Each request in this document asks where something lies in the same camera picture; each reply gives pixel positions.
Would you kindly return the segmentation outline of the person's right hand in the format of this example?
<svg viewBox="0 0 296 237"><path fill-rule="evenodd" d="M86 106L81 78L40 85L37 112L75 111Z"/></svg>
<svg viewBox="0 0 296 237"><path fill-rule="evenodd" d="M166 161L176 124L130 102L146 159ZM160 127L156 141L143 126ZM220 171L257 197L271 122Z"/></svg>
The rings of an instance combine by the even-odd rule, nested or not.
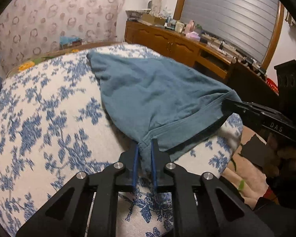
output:
<svg viewBox="0 0 296 237"><path fill-rule="evenodd" d="M272 133L268 136L266 146L269 152L262 167L266 177L277 177L289 171L296 171L296 148L283 146Z"/></svg>

